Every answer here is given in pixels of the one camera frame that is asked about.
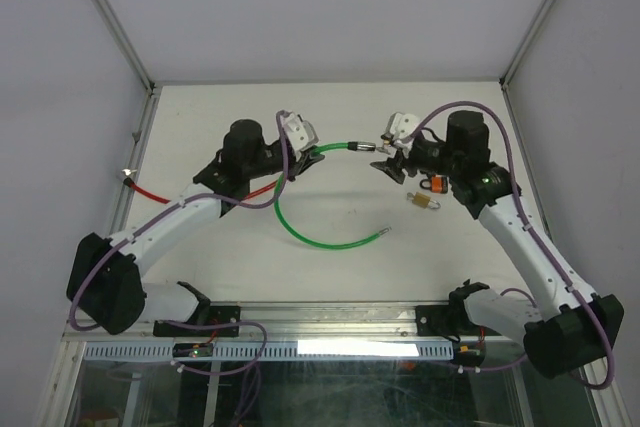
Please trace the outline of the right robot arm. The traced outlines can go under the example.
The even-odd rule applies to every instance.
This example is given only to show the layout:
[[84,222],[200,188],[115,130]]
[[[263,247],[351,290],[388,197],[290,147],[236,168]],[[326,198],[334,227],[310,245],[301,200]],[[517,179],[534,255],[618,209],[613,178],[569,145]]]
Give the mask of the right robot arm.
[[436,334],[469,334],[477,327],[519,344],[537,372],[548,379],[603,359],[607,371],[598,388],[613,379],[613,346],[624,308],[613,294],[599,295],[560,254],[530,216],[514,167],[491,159],[492,112],[476,102],[454,102],[444,138],[426,138],[427,122],[394,113],[381,135],[381,151],[394,154],[373,168],[396,183],[418,173],[448,179],[453,197],[491,234],[519,272],[533,301],[503,296],[482,282],[451,291],[447,306],[429,328]]

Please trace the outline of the orange black padlock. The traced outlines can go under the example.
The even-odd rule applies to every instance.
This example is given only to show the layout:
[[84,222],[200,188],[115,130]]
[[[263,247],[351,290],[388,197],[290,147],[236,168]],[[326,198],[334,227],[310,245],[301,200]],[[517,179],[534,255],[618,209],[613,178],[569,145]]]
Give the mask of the orange black padlock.
[[419,187],[432,193],[446,194],[449,192],[449,181],[446,176],[426,176],[419,182]]

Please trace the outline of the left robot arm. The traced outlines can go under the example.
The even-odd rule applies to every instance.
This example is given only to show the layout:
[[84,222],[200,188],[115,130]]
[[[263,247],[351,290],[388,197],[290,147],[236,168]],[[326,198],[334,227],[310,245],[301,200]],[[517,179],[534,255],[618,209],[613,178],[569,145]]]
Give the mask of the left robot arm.
[[196,174],[179,196],[138,227],[101,237],[92,232],[78,244],[66,296],[68,323],[82,330],[77,312],[92,319],[91,328],[111,335],[138,322],[175,322],[198,335],[211,321],[210,301],[186,281],[145,284],[146,272],[198,228],[220,220],[234,207],[251,208],[246,198],[254,179],[280,173],[292,180],[318,162],[312,152],[315,129],[300,115],[276,115],[279,137],[265,142],[261,125],[234,122],[214,159]]

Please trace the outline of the silver keys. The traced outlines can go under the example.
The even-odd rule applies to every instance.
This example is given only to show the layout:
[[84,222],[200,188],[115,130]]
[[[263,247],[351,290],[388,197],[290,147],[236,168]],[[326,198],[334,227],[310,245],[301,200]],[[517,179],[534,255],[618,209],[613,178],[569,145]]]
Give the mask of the silver keys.
[[381,143],[379,145],[376,146],[375,150],[378,153],[382,153],[384,155],[390,155],[391,151],[390,151],[390,144],[388,141],[386,140],[382,140]]

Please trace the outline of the red cable lock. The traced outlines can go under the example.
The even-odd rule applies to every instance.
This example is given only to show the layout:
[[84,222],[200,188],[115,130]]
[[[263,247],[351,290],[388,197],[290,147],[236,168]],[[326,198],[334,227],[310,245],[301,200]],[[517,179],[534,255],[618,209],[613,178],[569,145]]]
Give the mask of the red cable lock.
[[[170,204],[172,203],[172,200],[169,200],[165,197],[161,197],[159,195],[156,195],[142,187],[140,187],[136,181],[134,180],[134,175],[137,173],[137,171],[135,169],[131,170],[128,168],[122,169],[121,170],[121,176],[122,176],[122,183],[124,186],[128,187],[129,189],[131,189],[132,191],[134,191],[135,193],[138,193],[152,201],[155,202],[159,202],[161,204]],[[276,188],[276,182],[273,181],[269,184],[267,184],[266,186],[263,186],[261,188],[258,188],[257,190],[251,191],[249,192],[244,198],[243,200],[250,200],[256,197],[259,197],[265,193],[268,193],[272,190],[274,190]],[[181,194],[179,199],[177,200],[177,202],[181,205],[185,205],[188,199],[193,199],[193,200],[200,200],[201,198],[207,199],[207,198],[219,198],[219,195],[217,194],[206,194],[204,192],[197,192],[197,193],[189,193],[187,192],[186,194]]]

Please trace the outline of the brass padlock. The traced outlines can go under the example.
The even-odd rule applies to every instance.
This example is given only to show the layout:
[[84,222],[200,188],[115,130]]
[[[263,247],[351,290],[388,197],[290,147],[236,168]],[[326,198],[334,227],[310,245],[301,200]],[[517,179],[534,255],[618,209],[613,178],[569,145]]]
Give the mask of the brass padlock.
[[439,210],[441,208],[441,204],[438,201],[421,192],[409,192],[407,194],[407,200],[422,209]]

